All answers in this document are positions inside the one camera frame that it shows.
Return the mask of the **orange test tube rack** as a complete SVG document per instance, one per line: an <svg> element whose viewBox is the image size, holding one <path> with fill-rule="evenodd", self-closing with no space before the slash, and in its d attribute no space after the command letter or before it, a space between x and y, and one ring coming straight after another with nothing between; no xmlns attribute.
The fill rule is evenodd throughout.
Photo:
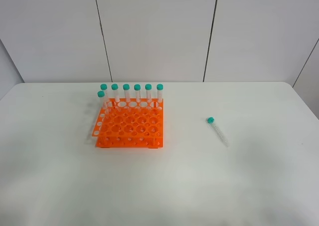
<svg viewBox="0 0 319 226"><path fill-rule="evenodd" d="M108 108L100 108L92 137L97 138L98 148L162 148L163 119L164 102L156 98L151 102L111 98Z"/></svg>

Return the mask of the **row tube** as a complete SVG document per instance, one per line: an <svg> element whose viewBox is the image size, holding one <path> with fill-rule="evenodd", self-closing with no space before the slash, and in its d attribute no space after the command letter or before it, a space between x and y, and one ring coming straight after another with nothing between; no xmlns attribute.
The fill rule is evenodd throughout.
<svg viewBox="0 0 319 226"><path fill-rule="evenodd" d="M124 90L124 94L125 94L125 99L126 99L127 108L129 108L129 107L130 107L130 102L131 102L130 86L129 86L129 84L124 84L124 85L123 85L123 90Z"/></svg>
<svg viewBox="0 0 319 226"><path fill-rule="evenodd" d="M163 102L162 91L163 91L163 85L162 84L158 84L157 85L157 102L158 102L158 106Z"/></svg>
<svg viewBox="0 0 319 226"><path fill-rule="evenodd" d="M116 84L116 83L112 84L112 86L111 86L111 89L112 89L113 94L114 94L116 108L119 108L119 103L120 103L118 88L119 88L118 84Z"/></svg>
<svg viewBox="0 0 319 226"><path fill-rule="evenodd" d="M110 102L109 95L108 95L108 86L107 84L103 83L100 85L101 90L104 92L104 101L106 104Z"/></svg>
<svg viewBox="0 0 319 226"><path fill-rule="evenodd" d="M141 86L139 84L135 84L134 85L134 90L135 90L135 94L136 94L136 103L137 103L137 106L136 108L137 109L140 109L140 102L141 102Z"/></svg>
<svg viewBox="0 0 319 226"><path fill-rule="evenodd" d="M146 97L147 97L147 103L148 103L147 108L148 109L151 109L151 103L152 103L152 92L151 92L151 89L152 89L152 85L151 84L146 84L145 85Z"/></svg>

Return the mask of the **teal-capped test tube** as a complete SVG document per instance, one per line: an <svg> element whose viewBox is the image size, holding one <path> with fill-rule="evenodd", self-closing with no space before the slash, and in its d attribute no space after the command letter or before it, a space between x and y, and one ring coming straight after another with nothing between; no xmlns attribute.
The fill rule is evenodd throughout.
<svg viewBox="0 0 319 226"><path fill-rule="evenodd" d="M101 101L101 104L102 104L103 117L105 117L109 114L105 93L104 93L104 91L101 90L101 91L98 91L97 95L98 95L98 97Z"/></svg>
<svg viewBox="0 0 319 226"><path fill-rule="evenodd" d="M221 131L221 129L218 127L215 119L213 117L208 117L206 119L207 123L210 125L210 127L215 131L216 135L220 139L220 141L226 146L229 147L228 140L224 133Z"/></svg>

